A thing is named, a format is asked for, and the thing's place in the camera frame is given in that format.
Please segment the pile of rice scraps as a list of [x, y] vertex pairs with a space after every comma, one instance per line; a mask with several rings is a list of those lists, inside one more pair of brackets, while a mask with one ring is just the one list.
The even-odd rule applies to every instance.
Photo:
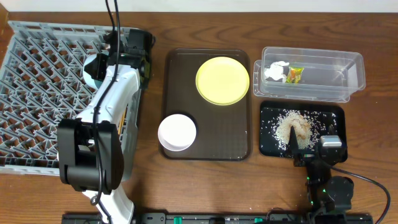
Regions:
[[337, 126], [334, 113], [264, 108], [261, 111], [260, 134], [270, 140], [270, 148], [286, 151], [290, 127], [295, 128], [299, 149], [313, 148], [329, 125]]

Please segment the light blue bowl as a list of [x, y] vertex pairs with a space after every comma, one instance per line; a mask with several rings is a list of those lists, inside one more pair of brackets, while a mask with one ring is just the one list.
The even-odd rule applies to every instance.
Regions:
[[83, 64], [83, 79], [90, 88], [95, 90], [98, 90], [102, 84], [98, 78], [100, 66], [97, 56], [97, 54], [89, 55]]

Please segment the green snack wrapper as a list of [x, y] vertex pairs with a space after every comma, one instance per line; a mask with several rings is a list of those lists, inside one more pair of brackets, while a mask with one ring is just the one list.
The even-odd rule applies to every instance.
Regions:
[[286, 78], [286, 83], [296, 84], [302, 79], [304, 67], [289, 67], [289, 72]]

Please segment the wooden chopstick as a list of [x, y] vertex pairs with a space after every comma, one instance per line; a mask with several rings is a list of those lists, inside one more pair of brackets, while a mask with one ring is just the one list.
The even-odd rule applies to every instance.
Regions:
[[119, 135], [121, 135], [122, 131], [123, 131], [124, 122], [125, 122], [126, 114], [127, 114], [127, 109], [128, 109], [128, 107], [125, 107], [125, 110], [124, 110], [124, 112], [123, 112], [123, 114], [121, 116], [121, 119], [119, 121], [119, 127], [118, 127], [118, 134]]

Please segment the white tissue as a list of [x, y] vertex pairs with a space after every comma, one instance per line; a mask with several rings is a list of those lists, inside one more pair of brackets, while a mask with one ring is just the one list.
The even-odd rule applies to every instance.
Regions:
[[284, 74], [284, 68], [288, 66], [289, 63], [285, 61], [273, 62], [269, 68], [264, 70], [264, 78], [271, 78], [274, 81], [282, 80], [282, 83], [284, 83], [287, 79], [287, 75]]

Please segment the white round bowl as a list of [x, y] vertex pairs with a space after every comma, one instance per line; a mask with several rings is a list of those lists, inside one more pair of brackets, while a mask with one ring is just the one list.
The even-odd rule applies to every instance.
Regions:
[[172, 114], [162, 120], [157, 135], [164, 148], [179, 152], [193, 144], [197, 128], [190, 117], [184, 114]]

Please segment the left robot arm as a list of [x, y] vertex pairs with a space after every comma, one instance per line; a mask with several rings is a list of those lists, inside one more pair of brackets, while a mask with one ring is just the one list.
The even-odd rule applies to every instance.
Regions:
[[104, 35], [106, 53], [89, 55], [83, 79], [96, 89], [85, 109], [57, 127], [60, 180], [90, 199], [99, 214], [64, 214], [62, 223], [132, 223], [134, 204], [121, 182], [129, 178], [136, 133], [122, 134], [137, 116], [134, 96], [147, 87], [155, 37], [131, 29], [127, 42], [114, 30]]

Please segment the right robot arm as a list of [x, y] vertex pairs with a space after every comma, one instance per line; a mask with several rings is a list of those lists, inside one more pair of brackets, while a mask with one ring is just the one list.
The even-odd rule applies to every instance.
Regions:
[[348, 223], [346, 211], [351, 209], [354, 183], [348, 177], [333, 176], [334, 165], [346, 160], [347, 147], [332, 126], [321, 136], [314, 149], [300, 149], [295, 128], [290, 128], [287, 154], [295, 167], [307, 171], [307, 193], [312, 210], [306, 214], [308, 223]]

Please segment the black rectangular tray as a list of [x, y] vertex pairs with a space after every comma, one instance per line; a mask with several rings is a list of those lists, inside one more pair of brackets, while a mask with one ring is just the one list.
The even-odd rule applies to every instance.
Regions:
[[322, 136], [337, 135], [346, 146], [345, 113], [337, 105], [294, 101], [264, 101], [260, 107], [259, 150], [265, 156], [292, 157], [288, 153], [294, 127], [300, 150], [315, 151]]

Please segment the clear plastic bin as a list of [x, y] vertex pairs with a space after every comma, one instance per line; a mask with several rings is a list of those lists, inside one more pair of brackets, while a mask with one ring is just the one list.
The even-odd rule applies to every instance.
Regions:
[[[289, 63], [285, 75], [289, 67], [304, 67], [302, 79], [296, 84], [265, 79], [264, 70], [279, 61]], [[346, 103], [365, 86], [364, 59], [357, 52], [266, 47], [254, 62], [253, 92], [260, 97]]]

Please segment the dark brown serving tray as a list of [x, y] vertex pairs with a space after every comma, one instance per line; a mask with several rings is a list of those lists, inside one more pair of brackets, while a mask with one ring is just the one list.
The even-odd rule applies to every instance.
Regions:
[[187, 149], [160, 148], [168, 159], [242, 161], [252, 151], [250, 94], [233, 105], [218, 106], [206, 101], [196, 88], [197, 70], [214, 57], [230, 57], [249, 66], [246, 52], [236, 49], [174, 49], [165, 59], [162, 116], [184, 114], [197, 128]]

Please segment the yellow round plate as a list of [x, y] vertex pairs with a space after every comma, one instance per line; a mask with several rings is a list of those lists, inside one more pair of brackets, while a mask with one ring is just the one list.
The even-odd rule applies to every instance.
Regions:
[[236, 59], [215, 57], [200, 66], [195, 85], [200, 96], [209, 103], [227, 106], [245, 97], [249, 90], [249, 75]]

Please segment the grey plastic dish rack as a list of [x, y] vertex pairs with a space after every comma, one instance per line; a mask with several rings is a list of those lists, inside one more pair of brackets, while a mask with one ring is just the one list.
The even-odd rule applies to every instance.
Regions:
[[[106, 53], [103, 36], [130, 29], [12, 21], [1, 66], [1, 172], [59, 175], [57, 127], [73, 119], [96, 94], [83, 79], [87, 56]], [[132, 114], [139, 111], [140, 97]]]

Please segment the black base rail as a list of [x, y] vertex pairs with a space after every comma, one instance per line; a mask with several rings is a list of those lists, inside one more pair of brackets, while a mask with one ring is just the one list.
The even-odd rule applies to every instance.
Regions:
[[[326, 215], [317, 216], [316, 223], [355, 223], [370, 224], [373, 218], [370, 215], [356, 214], [337, 216], [326, 220]], [[100, 215], [64, 214], [62, 224], [89, 224], [105, 223]], [[164, 213], [143, 213], [132, 218], [130, 223], [135, 224], [252, 224], [252, 223], [310, 223], [305, 215], [285, 214], [277, 212], [265, 216], [260, 215], [166, 215]]]

